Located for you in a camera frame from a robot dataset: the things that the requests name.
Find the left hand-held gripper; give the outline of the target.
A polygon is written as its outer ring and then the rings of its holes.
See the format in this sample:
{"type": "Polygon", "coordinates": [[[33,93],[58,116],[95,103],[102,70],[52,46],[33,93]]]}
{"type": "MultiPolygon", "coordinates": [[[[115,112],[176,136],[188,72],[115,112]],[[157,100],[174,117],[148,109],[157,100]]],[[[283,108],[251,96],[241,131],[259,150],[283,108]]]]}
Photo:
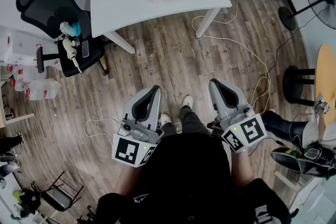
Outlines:
{"type": "Polygon", "coordinates": [[[132,167],[143,166],[148,161],[164,134],[158,128],[160,104],[158,85],[142,89],[126,102],[123,120],[113,135],[114,160],[132,167]]]}

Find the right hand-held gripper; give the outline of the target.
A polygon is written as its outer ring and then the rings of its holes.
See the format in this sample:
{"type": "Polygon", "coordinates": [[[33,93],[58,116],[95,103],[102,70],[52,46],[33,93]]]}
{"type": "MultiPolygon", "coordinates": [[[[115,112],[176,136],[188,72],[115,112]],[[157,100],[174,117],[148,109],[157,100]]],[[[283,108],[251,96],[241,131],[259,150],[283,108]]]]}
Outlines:
{"type": "Polygon", "coordinates": [[[209,92],[218,117],[207,127],[233,152],[241,153],[266,138],[260,114],[249,106],[240,88],[228,81],[211,79],[209,92]]]}

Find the person's right forearm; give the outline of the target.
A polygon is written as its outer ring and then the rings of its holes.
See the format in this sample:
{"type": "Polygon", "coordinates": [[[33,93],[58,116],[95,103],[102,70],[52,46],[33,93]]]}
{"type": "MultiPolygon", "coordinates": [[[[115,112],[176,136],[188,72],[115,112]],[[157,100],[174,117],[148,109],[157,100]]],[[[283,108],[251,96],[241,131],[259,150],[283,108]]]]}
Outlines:
{"type": "Polygon", "coordinates": [[[240,153],[231,152],[232,171],[231,179],[238,187],[244,187],[251,183],[255,178],[250,164],[247,151],[240,153]]]}

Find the person's left forearm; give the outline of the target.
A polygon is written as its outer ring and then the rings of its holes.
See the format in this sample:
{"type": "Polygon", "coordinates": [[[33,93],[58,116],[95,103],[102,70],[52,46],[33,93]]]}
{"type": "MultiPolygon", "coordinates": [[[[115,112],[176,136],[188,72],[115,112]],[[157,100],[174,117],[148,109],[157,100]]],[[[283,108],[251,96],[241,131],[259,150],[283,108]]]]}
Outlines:
{"type": "Polygon", "coordinates": [[[129,197],[137,184],[141,170],[142,167],[123,165],[121,173],[117,179],[114,192],[121,196],[129,197]]]}

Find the white cardboard box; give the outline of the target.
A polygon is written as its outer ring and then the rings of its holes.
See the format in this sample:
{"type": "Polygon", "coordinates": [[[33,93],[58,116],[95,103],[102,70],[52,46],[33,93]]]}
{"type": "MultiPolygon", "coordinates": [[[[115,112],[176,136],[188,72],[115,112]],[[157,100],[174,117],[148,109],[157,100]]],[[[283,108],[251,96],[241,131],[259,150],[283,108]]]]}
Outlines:
{"type": "Polygon", "coordinates": [[[17,31],[8,32],[5,40],[7,50],[4,62],[13,65],[37,65],[36,51],[45,42],[43,39],[17,31]]]}

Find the person's left trouser leg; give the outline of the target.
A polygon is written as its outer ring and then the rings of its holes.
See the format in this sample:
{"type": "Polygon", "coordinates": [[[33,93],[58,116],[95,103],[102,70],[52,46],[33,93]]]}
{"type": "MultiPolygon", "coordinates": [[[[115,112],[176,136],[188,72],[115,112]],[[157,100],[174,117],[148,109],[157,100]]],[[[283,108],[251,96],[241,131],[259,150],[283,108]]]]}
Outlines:
{"type": "Polygon", "coordinates": [[[166,122],[165,124],[163,124],[162,127],[161,127],[161,130],[164,133],[162,138],[166,138],[168,136],[177,134],[176,127],[171,122],[166,122]]]}

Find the person's trouser leg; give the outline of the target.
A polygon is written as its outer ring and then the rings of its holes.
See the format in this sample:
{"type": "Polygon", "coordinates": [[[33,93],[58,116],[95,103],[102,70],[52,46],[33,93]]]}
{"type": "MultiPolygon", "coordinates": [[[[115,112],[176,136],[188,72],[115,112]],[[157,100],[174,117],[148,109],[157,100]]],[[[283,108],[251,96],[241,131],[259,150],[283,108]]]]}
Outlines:
{"type": "Polygon", "coordinates": [[[163,124],[162,127],[161,127],[161,130],[164,133],[162,138],[166,138],[168,136],[177,134],[176,127],[171,122],[166,122],[165,124],[163,124]]]}
{"type": "Polygon", "coordinates": [[[197,114],[193,112],[190,106],[182,106],[179,118],[182,124],[182,133],[211,135],[207,127],[202,123],[197,114]]]}

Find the person's right trouser leg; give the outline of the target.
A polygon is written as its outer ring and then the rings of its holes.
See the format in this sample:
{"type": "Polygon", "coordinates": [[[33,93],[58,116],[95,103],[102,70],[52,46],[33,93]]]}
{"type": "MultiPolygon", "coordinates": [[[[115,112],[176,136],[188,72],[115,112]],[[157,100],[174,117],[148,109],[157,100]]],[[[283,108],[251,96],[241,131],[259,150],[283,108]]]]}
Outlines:
{"type": "Polygon", "coordinates": [[[190,106],[182,106],[179,118],[182,124],[182,133],[211,135],[207,127],[202,123],[197,114],[193,112],[190,106]]]}

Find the black stool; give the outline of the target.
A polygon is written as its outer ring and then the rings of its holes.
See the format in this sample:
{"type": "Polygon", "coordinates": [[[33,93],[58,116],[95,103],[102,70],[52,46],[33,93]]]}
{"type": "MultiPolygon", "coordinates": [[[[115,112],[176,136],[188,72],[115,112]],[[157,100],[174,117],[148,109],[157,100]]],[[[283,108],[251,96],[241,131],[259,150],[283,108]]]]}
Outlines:
{"type": "Polygon", "coordinates": [[[302,98],[303,86],[314,85],[314,79],[304,79],[303,76],[315,75],[315,69],[299,69],[289,66],[282,79],[282,91],[286,101],[290,104],[314,106],[314,101],[302,98]]]}

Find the white desk leg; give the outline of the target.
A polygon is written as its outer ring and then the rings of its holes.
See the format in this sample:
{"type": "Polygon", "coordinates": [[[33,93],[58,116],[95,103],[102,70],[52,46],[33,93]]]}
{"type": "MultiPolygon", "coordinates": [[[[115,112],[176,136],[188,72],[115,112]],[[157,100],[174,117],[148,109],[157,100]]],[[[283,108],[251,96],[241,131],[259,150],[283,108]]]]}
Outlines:
{"type": "Polygon", "coordinates": [[[123,48],[128,53],[135,54],[135,49],[128,42],[126,42],[116,31],[106,32],[103,35],[119,47],[123,48]]]}
{"type": "Polygon", "coordinates": [[[201,38],[202,35],[205,33],[205,31],[207,30],[207,28],[209,27],[209,25],[211,24],[211,22],[214,20],[214,18],[216,17],[216,15],[218,14],[218,12],[220,11],[221,8],[214,8],[214,9],[209,9],[201,24],[199,25],[197,31],[196,31],[196,38],[201,38]]]}

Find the person's black shirt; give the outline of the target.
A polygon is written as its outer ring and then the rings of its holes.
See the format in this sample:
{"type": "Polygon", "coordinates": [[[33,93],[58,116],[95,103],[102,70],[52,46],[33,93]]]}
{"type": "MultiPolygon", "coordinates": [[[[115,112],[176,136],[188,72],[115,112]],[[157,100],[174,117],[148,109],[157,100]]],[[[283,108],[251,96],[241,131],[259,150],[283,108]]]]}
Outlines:
{"type": "Polygon", "coordinates": [[[187,133],[159,143],[129,196],[102,196],[93,224],[291,224],[291,215],[262,179],[233,183],[213,137],[187,133]]]}

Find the round wooden table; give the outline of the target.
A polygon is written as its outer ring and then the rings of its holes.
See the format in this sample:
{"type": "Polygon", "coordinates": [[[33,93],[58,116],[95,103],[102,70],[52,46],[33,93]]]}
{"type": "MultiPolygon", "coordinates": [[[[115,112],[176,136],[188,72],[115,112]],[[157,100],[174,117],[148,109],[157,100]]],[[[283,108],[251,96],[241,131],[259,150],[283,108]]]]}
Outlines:
{"type": "Polygon", "coordinates": [[[336,121],[336,55],[328,44],[319,49],[314,80],[315,100],[322,98],[330,107],[319,116],[319,137],[323,138],[326,126],[336,121]]]}

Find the white crumpled bundle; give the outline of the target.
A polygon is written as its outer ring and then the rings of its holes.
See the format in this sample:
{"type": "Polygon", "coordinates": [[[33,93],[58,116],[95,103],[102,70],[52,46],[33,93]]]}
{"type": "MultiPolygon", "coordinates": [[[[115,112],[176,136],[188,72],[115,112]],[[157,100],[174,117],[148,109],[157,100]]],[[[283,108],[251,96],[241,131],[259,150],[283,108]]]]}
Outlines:
{"type": "Polygon", "coordinates": [[[74,35],[74,31],[72,26],[69,25],[68,22],[62,22],[60,23],[60,31],[68,36],[73,36],[74,35]]]}

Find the black folding chair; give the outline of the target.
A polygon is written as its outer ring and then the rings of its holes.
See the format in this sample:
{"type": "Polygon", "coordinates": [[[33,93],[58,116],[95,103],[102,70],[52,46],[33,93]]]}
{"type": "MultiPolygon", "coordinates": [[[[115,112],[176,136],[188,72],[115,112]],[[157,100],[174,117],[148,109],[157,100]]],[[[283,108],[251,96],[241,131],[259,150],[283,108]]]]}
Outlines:
{"type": "Polygon", "coordinates": [[[62,178],[64,174],[65,172],[62,172],[46,190],[40,193],[41,198],[59,212],[70,209],[81,198],[80,193],[84,188],[84,186],[79,189],[72,187],[62,178]]]}

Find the light wooden side table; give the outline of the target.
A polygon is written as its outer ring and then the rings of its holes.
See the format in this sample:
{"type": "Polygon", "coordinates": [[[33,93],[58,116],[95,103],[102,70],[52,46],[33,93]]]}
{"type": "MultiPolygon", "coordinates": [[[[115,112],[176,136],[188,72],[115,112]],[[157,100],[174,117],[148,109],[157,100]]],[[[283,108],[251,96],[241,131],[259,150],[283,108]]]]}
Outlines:
{"type": "Polygon", "coordinates": [[[9,124],[19,122],[28,118],[32,118],[35,116],[34,113],[25,114],[23,116],[13,116],[13,113],[6,113],[4,108],[3,102],[3,93],[2,93],[2,86],[5,82],[10,82],[10,72],[11,72],[11,64],[7,67],[7,64],[4,61],[0,61],[0,129],[6,127],[9,124]]]}

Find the black office chair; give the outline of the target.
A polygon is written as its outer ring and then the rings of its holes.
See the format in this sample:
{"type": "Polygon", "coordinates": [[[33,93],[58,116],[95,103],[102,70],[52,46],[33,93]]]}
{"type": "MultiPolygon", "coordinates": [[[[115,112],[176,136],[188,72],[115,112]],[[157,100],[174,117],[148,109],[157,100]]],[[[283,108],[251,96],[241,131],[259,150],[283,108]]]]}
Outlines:
{"type": "Polygon", "coordinates": [[[73,62],[67,58],[66,50],[62,44],[66,38],[75,41],[76,59],[82,73],[95,63],[102,64],[104,59],[103,41],[99,37],[92,36],[90,12],[82,10],[75,0],[16,0],[16,8],[24,22],[41,29],[54,40],[57,47],[56,53],[48,52],[43,45],[37,49],[37,69],[40,73],[44,72],[46,62],[54,59],[60,60],[64,76],[71,77],[80,73],[73,62]],[[63,34],[60,31],[60,23],[62,22],[68,22],[70,26],[79,22],[80,36],[73,37],[63,34]],[[85,40],[89,42],[89,56],[83,58],[81,44],[85,40]]]}

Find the black bag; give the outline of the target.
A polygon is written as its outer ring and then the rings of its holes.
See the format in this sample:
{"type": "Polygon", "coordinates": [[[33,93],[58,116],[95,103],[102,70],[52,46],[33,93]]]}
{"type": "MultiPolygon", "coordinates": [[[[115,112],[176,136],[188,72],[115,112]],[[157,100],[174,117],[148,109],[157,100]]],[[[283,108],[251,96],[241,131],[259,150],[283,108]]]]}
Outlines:
{"type": "Polygon", "coordinates": [[[41,205],[40,194],[35,190],[25,188],[19,198],[21,207],[33,215],[41,205]]]}

